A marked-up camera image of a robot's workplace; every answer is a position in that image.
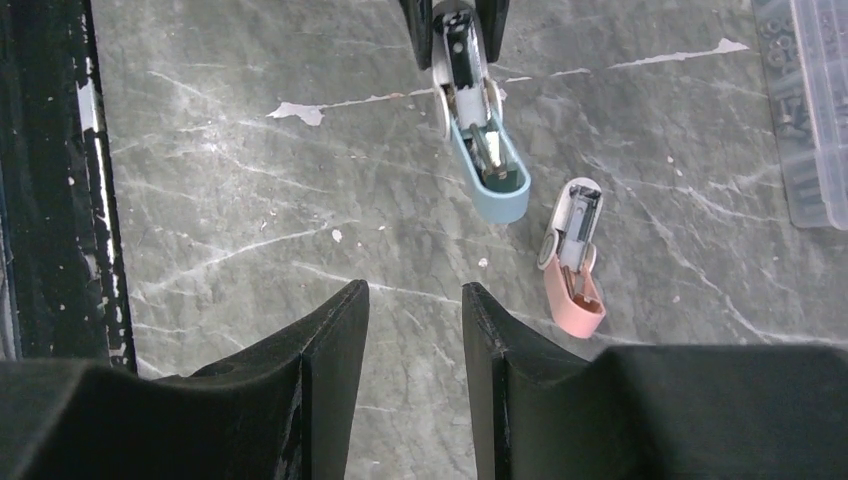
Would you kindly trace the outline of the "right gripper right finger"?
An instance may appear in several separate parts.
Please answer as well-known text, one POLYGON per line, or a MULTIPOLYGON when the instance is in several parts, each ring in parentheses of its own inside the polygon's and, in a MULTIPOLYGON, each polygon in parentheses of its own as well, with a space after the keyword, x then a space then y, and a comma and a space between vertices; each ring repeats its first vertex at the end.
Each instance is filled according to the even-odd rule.
POLYGON ((618 345, 586 361, 462 291, 481 479, 843 479, 847 354, 618 345))

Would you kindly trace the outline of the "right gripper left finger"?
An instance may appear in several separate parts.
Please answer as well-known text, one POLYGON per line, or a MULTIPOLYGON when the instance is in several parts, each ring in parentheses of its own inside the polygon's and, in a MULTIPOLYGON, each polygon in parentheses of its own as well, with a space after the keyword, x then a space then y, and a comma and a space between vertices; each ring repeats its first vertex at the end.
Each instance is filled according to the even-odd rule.
POLYGON ((194 374, 93 361, 1 365, 5 479, 341 479, 369 324, 354 280, 194 374))

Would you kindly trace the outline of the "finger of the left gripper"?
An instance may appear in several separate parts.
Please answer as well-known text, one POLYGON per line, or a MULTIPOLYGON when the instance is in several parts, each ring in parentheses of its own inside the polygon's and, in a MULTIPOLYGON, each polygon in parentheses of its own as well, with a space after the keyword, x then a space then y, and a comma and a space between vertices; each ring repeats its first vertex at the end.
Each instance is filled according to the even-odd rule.
POLYGON ((475 7, 480 19, 487 62, 495 63, 500 56, 510 0, 476 0, 475 7))
POLYGON ((399 0, 406 22, 417 67, 428 70, 432 65, 433 1, 399 0))

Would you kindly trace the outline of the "blue mini stapler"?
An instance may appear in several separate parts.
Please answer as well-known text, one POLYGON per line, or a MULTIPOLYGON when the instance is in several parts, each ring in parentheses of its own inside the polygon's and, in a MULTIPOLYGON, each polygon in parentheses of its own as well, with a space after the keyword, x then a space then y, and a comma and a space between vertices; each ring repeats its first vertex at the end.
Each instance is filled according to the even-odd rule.
POLYGON ((510 224, 527 210, 531 177, 503 126, 502 95, 488 72, 479 23, 464 1, 435 6, 433 92, 475 209, 489 223, 510 224))

